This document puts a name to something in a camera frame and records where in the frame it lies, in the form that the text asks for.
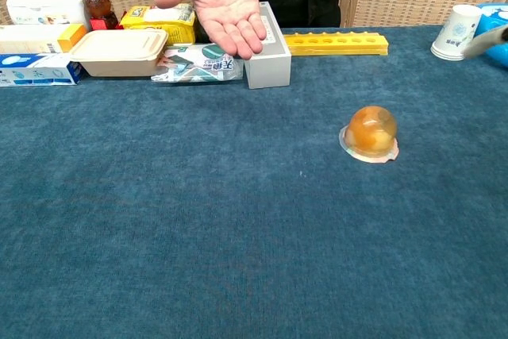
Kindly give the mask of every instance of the plastic bag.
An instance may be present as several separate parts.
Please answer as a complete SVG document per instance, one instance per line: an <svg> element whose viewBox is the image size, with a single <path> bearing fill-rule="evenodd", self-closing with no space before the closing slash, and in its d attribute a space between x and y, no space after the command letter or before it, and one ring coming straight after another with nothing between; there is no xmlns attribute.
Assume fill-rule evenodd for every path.
<svg viewBox="0 0 508 339"><path fill-rule="evenodd" d="M152 81L206 83L244 77L244 61L225 53L216 44L168 46Z"/></svg>

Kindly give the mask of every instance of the yellow package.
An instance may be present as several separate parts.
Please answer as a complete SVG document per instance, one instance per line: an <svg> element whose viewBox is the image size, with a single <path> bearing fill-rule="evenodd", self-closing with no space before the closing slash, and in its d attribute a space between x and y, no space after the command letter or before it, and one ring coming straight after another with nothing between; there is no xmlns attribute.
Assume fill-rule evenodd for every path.
<svg viewBox="0 0 508 339"><path fill-rule="evenodd" d="M195 43L195 24L196 13L192 5L186 3L167 10L136 6L131 8L120 22L124 29L163 29L168 34L168 44Z"/></svg>

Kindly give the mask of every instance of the gray box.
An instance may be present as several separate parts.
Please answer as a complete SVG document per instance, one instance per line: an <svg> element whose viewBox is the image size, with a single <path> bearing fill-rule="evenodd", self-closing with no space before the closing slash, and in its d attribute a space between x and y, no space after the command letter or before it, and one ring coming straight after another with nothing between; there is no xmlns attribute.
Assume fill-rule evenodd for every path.
<svg viewBox="0 0 508 339"><path fill-rule="evenodd" d="M287 87L291 78L291 52L268 2L261 2L261 19L267 30L263 51L245 61L248 87Z"/></svg>

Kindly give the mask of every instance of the orange jelly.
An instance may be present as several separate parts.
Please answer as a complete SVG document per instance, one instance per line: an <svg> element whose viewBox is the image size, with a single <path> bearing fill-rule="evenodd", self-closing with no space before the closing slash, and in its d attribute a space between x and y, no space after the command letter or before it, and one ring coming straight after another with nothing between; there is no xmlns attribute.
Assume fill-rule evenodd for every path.
<svg viewBox="0 0 508 339"><path fill-rule="evenodd" d="M385 156L394 147L397 121L380 106L367 106L358 110L345 131L344 142L362 156Z"/></svg>

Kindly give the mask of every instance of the white food container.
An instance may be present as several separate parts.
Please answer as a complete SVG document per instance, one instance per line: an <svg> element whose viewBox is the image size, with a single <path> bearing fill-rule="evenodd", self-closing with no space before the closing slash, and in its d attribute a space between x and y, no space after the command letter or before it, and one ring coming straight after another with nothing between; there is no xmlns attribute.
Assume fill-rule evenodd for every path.
<svg viewBox="0 0 508 339"><path fill-rule="evenodd" d="M149 77L167 41L162 29L104 29L88 33L71 50L93 77Z"/></svg>
<svg viewBox="0 0 508 339"><path fill-rule="evenodd" d="M90 30L90 17L83 0L7 0L14 24L83 24Z"/></svg>

